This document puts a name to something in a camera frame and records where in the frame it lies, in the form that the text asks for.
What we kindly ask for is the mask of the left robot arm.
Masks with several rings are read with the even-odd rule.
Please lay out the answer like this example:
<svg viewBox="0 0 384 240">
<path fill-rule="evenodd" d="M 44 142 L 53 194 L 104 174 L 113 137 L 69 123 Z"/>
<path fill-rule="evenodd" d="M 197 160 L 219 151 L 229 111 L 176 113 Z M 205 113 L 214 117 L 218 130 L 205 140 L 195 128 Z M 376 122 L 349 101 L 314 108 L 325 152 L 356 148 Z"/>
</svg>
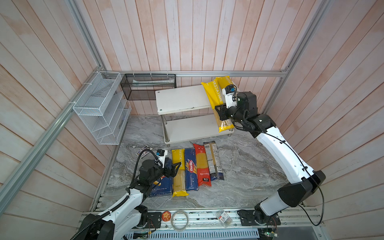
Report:
<svg viewBox="0 0 384 240">
<path fill-rule="evenodd" d="M 157 180 L 174 178 L 182 165 L 173 164 L 169 158 L 165 158 L 165 164 L 159 160 L 145 160 L 127 193 L 98 215 L 87 215 L 72 239 L 121 240 L 137 226 L 148 227 L 148 209 L 142 203 L 151 194 Z"/>
</svg>

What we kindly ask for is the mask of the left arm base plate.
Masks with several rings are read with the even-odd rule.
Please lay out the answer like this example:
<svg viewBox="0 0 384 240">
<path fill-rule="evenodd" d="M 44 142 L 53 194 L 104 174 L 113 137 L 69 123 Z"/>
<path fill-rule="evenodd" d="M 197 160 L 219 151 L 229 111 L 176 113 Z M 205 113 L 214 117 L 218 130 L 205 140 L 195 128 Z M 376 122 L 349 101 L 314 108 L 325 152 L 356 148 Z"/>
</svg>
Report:
<svg viewBox="0 0 384 240">
<path fill-rule="evenodd" d="M 144 212 L 134 229 L 159 229 L 162 224 L 162 212 Z"/>
</svg>

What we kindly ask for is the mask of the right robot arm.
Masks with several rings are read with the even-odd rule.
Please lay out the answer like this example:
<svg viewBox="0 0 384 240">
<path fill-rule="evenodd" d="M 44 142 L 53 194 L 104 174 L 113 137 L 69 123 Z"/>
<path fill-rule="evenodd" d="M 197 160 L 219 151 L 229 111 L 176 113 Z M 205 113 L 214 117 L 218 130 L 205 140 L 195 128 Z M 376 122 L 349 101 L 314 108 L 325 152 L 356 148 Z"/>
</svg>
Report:
<svg viewBox="0 0 384 240">
<path fill-rule="evenodd" d="M 254 219 L 258 225 L 267 225 L 270 217 L 289 207 L 297 207 L 320 189 L 326 179 L 322 171 L 315 171 L 284 139 L 276 123 L 266 114 L 259 114 L 257 96 L 238 92 L 235 86 L 222 90 L 224 103 L 215 110 L 221 120 L 230 120 L 234 127 L 249 132 L 271 153 L 289 181 L 275 194 L 255 206 Z"/>
</svg>

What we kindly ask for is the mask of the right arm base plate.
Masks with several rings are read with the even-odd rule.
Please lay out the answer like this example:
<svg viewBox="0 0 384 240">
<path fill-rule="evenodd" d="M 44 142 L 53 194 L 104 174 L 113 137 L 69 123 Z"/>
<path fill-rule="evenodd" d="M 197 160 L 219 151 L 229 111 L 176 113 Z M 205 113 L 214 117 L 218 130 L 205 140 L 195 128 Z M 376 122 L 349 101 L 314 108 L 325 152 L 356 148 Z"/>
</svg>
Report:
<svg viewBox="0 0 384 240">
<path fill-rule="evenodd" d="M 267 216 L 259 210 L 238 210 L 242 226 L 279 226 L 281 225 L 278 214 Z"/>
</svg>

